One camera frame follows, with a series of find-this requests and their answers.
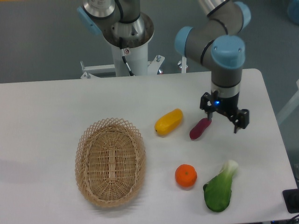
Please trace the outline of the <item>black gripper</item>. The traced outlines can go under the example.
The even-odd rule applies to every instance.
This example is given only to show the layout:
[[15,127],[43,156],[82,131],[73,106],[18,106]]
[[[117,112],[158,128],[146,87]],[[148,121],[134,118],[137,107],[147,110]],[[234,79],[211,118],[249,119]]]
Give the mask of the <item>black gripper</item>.
[[229,98],[222,98],[218,91],[212,92],[212,95],[205,92],[200,99],[200,109],[207,114],[207,119],[211,120],[213,113],[227,116],[230,122],[234,124],[234,133],[239,129],[245,129],[249,124],[249,110],[238,109],[239,93]]

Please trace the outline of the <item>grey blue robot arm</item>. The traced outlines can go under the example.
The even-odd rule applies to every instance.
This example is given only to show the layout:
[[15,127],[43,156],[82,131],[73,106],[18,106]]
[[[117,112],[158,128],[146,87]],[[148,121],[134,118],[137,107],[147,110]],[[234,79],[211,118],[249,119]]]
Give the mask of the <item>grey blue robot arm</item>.
[[[175,37],[175,50],[211,71],[211,91],[200,108],[211,120],[217,112],[234,124],[234,130],[249,124],[249,111],[238,108],[245,44],[237,34],[251,19],[242,2],[201,0],[208,22],[201,28],[183,27]],[[138,0],[85,0],[77,8],[84,26],[103,35],[111,45],[117,76],[149,74],[148,42],[154,34],[150,17],[141,12]]]

